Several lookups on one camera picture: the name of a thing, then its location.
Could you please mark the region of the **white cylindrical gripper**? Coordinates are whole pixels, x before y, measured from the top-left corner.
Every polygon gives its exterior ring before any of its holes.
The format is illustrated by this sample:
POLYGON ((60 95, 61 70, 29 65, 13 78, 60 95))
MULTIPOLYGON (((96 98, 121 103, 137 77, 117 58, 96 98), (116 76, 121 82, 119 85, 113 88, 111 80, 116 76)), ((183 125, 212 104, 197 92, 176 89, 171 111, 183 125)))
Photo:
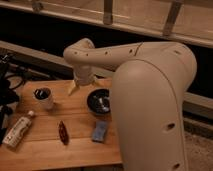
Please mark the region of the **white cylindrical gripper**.
POLYGON ((95 84, 100 86, 98 78, 94 77, 91 66, 75 66, 74 67, 74 80, 70 82, 68 87, 68 95, 72 95, 74 92, 79 90, 79 86, 86 86, 92 84, 95 81, 95 84))

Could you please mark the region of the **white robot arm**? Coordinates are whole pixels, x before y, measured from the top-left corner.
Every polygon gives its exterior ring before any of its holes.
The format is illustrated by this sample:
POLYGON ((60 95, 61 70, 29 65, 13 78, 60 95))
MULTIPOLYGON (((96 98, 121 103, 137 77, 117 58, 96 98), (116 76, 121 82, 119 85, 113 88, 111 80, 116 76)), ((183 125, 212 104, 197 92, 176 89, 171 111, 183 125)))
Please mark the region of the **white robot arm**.
POLYGON ((77 85, 94 80, 93 66, 114 72, 110 108, 125 171, 188 171, 182 108, 197 62, 186 45, 163 41, 96 48, 84 38, 63 56, 77 85))

